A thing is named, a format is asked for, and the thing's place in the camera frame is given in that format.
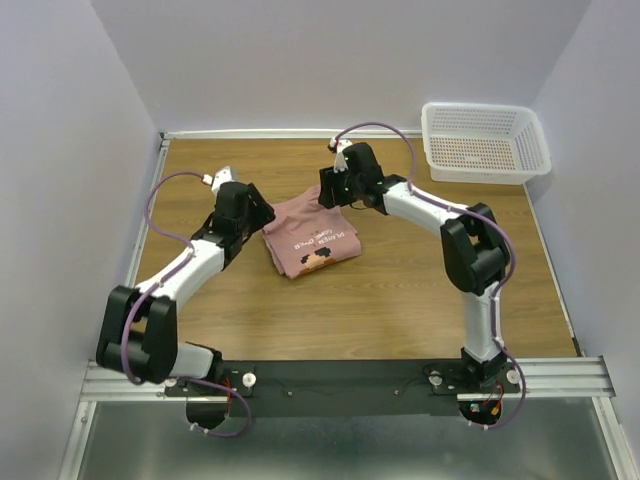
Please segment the pink printed t shirt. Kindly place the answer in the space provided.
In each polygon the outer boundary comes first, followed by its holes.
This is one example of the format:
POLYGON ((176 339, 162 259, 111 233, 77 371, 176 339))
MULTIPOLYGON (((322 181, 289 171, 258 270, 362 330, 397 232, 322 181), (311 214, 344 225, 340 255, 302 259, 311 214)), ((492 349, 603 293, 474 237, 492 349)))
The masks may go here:
POLYGON ((278 273, 289 279, 362 254, 355 227, 338 207, 320 205, 319 195, 316 185, 274 204, 275 220, 262 229, 278 273))

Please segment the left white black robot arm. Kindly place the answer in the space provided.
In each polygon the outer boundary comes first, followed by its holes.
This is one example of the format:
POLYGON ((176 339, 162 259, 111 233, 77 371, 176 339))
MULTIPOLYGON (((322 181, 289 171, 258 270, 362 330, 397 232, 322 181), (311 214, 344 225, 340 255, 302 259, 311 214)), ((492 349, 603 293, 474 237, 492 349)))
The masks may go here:
POLYGON ((197 393, 214 393, 222 381, 222 354, 179 343, 178 313, 200 287, 229 266, 254 233, 274 219, 273 208, 254 184, 223 183, 212 213, 178 257, 137 286, 111 291, 97 364, 126 374, 135 384, 183 377, 197 393))

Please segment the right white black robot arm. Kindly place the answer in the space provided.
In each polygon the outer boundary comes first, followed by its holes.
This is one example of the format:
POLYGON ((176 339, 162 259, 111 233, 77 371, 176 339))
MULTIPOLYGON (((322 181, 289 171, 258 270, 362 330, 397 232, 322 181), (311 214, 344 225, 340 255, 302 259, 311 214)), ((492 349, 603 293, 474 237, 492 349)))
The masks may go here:
POLYGON ((480 392, 507 363, 500 332, 499 294, 511 256, 491 209, 442 200, 399 175, 386 176, 366 143, 333 139, 334 165, 319 171, 318 203, 327 209, 360 201, 383 215, 407 220, 436 235, 445 273, 464 300, 465 343, 460 379, 480 392))

